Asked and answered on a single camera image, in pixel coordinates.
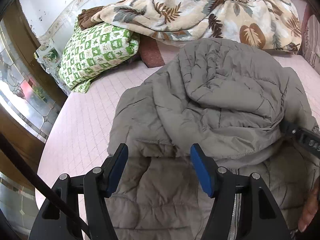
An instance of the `fingernail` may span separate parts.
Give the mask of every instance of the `fingernail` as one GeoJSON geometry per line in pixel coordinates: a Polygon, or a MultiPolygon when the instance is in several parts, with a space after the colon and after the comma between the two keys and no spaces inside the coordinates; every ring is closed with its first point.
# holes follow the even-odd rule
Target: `fingernail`
{"type": "Polygon", "coordinates": [[[305,226],[303,227],[303,229],[302,229],[301,232],[304,232],[304,230],[306,230],[306,228],[307,228],[307,225],[305,225],[305,226]]]}

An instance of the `black cable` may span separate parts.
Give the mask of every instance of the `black cable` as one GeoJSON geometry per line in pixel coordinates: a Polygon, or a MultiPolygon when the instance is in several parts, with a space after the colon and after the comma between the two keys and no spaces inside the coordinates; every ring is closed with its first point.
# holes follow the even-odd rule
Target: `black cable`
{"type": "Polygon", "coordinates": [[[2,133],[0,133],[0,149],[42,195],[65,213],[66,216],[71,218],[77,225],[80,225],[81,229],[90,237],[89,226],[30,168],[2,133]]]}

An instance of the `human hand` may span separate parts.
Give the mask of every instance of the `human hand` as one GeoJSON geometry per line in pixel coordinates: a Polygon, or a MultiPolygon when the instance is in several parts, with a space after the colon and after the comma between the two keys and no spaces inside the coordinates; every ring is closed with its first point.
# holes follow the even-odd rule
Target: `human hand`
{"type": "Polygon", "coordinates": [[[307,226],[311,223],[312,219],[318,211],[319,179],[320,178],[316,180],[315,185],[311,190],[309,197],[303,207],[302,215],[298,222],[298,229],[300,232],[306,230],[307,226]]]}

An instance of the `green and white checkered pillow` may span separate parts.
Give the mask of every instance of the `green and white checkered pillow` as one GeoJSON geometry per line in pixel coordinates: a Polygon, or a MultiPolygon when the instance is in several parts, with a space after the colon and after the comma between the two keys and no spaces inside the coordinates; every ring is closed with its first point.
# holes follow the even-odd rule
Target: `green and white checkered pillow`
{"type": "Polygon", "coordinates": [[[101,23],[75,31],[62,55],[59,76],[74,92],[86,93],[90,81],[138,52],[139,35],[132,31],[101,23]]]}

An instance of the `beige blanket with leaf pattern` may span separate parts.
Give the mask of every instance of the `beige blanket with leaf pattern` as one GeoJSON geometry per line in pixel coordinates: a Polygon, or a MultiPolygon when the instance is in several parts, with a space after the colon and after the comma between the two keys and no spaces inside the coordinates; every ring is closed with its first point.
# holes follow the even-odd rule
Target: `beige blanket with leaf pattern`
{"type": "Polygon", "coordinates": [[[298,51],[301,31],[290,0],[123,0],[92,16],[182,47],[216,37],[259,49],[298,51]]]}

